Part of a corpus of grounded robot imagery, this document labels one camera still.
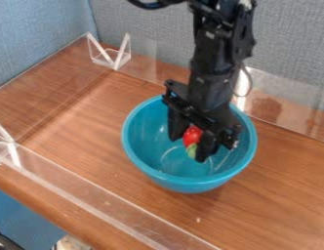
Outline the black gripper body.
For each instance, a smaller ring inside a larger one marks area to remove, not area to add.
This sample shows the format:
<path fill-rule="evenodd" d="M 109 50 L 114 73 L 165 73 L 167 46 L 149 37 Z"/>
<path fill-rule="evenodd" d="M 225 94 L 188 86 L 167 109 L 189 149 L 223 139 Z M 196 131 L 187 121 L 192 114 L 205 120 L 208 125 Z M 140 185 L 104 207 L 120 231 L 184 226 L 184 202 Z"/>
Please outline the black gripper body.
<path fill-rule="evenodd" d="M 203 111 L 189 102 L 189 86 L 187 84 L 168 79 L 164 85 L 167 93 L 163 95 L 163 103 L 168 108 L 181 113 L 189 119 L 189 124 L 197 126 L 201 131 L 221 130 L 221 145 L 228 149 L 236 148 L 244 125 L 237 118 L 232 104 L 224 103 L 217 108 Z"/>

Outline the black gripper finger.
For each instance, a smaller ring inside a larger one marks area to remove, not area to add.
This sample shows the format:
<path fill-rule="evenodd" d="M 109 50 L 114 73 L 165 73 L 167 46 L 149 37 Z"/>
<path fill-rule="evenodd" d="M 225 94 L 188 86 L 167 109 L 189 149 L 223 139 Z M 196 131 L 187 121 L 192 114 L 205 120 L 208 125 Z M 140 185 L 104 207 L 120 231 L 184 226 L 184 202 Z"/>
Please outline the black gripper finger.
<path fill-rule="evenodd" d="M 196 150 L 196 160 L 204 162 L 207 158 L 213 155 L 221 145 L 221 130 L 207 130 L 200 138 Z"/>
<path fill-rule="evenodd" d="M 189 127 L 189 119 L 173 109 L 168 113 L 169 137 L 172 141 L 179 140 Z"/>

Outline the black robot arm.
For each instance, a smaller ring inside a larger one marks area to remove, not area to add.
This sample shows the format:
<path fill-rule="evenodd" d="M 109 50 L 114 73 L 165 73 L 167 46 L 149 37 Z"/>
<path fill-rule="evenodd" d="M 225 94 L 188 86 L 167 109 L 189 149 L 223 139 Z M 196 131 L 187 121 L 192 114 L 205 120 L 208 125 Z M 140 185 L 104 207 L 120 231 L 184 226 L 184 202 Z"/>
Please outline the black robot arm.
<path fill-rule="evenodd" d="M 207 160 L 221 146 L 239 144 L 243 124 L 231 102 L 236 94 L 244 60 L 252 56 L 256 0 L 128 0 L 144 10 L 159 10 L 181 3 L 193 14 L 195 53 L 189 83 L 165 81 L 163 102 L 169 107 L 169 137 L 180 139 L 191 126 L 203 131 L 195 159 Z"/>

